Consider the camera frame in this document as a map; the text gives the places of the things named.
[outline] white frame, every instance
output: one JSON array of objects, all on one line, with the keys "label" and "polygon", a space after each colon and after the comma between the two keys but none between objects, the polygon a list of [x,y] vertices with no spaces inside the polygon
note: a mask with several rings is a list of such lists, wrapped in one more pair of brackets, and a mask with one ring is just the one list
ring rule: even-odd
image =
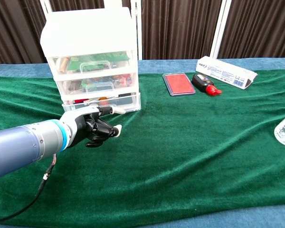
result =
[{"label": "white frame", "polygon": [[133,22],[137,29],[137,46],[138,46],[138,60],[143,59],[143,45],[142,45],[142,1],[131,0],[131,15]]},{"label": "white frame", "polygon": [[218,21],[217,21],[217,26],[215,29],[213,41],[212,41],[212,47],[211,47],[211,52],[210,56],[211,58],[218,58],[219,55],[219,49],[220,49],[220,44],[223,39],[224,31],[225,31],[225,26],[230,10],[230,5],[231,5],[232,0],[223,0],[219,15],[218,15]]},{"label": "white frame", "polygon": [[40,4],[44,13],[44,16],[46,17],[46,19],[48,19],[48,14],[53,12],[51,3],[49,2],[49,0],[40,0]]}]

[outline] white pole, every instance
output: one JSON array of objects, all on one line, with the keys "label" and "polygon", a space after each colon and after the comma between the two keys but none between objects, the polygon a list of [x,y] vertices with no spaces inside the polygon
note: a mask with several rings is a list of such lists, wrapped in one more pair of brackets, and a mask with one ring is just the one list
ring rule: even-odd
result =
[{"label": "white pole", "polygon": [[223,39],[224,35],[224,30],[225,30],[225,25],[227,22],[228,14],[229,14],[229,9],[231,5],[232,0],[223,0],[219,15],[218,15],[218,22],[217,22],[217,27],[215,29],[213,41],[212,41],[212,47],[211,47],[211,52],[210,56],[211,58],[217,58],[219,55],[219,48],[220,44]]},{"label": "white pole", "polygon": [[40,4],[42,7],[44,16],[46,17],[46,19],[48,19],[48,14],[53,12],[51,3],[49,2],[49,0],[40,0]]},{"label": "white pole", "polygon": [[137,4],[137,42],[138,42],[138,60],[143,59],[142,42],[142,1],[136,0]]}]

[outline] green velvet cloth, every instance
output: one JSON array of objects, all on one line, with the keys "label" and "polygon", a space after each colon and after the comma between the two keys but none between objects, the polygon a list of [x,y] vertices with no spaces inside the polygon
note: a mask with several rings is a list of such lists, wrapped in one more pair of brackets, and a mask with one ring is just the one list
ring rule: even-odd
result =
[{"label": "green velvet cloth", "polygon": [[[61,152],[38,201],[4,224],[135,227],[285,204],[285,70],[256,72],[245,90],[214,79],[216,97],[171,97],[162,75],[140,75],[141,110],[104,118],[120,137]],[[53,79],[0,77],[0,129],[62,114]],[[34,198],[50,162],[0,178],[0,218]]]}]

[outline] clear plastic drawer front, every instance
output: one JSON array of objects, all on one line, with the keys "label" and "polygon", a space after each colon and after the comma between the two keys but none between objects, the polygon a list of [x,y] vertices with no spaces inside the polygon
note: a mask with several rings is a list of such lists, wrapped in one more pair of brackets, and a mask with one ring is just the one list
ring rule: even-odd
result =
[{"label": "clear plastic drawer front", "polygon": [[71,96],[85,98],[87,96],[106,96],[106,94],[131,93],[137,90],[136,73],[84,78],[71,81],[56,81],[63,100]]},{"label": "clear plastic drawer front", "polygon": [[133,60],[132,51],[119,51],[82,56],[53,58],[52,65],[59,75],[82,74],[129,67]]},{"label": "clear plastic drawer front", "polygon": [[64,102],[62,104],[65,111],[71,111],[86,106],[118,106],[123,108],[126,112],[133,112],[140,110],[140,93],[137,94],[124,94],[118,97],[98,97],[93,99],[81,99]]}]

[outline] cable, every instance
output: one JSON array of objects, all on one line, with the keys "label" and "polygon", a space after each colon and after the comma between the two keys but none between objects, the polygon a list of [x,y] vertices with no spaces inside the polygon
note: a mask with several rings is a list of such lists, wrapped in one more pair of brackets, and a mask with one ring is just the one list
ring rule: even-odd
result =
[{"label": "cable", "polygon": [[27,210],[30,206],[32,206],[36,202],[36,200],[38,199],[38,197],[42,193],[43,188],[44,188],[44,186],[45,186],[49,176],[51,175],[52,170],[53,170],[55,164],[56,164],[56,154],[53,155],[52,163],[51,163],[50,167],[47,169],[47,171],[45,172],[45,174],[44,174],[44,176],[42,178],[42,181],[41,181],[41,183],[39,185],[38,193],[35,196],[35,198],[26,207],[24,207],[23,209],[19,210],[18,212],[14,213],[12,215],[6,216],[4,218],[1,218],[0,222],[4,222],[6,220],[12,219],[13,217],[16,217],[17,215],[19,215],[22,212],[24,212],[25,210]]}]

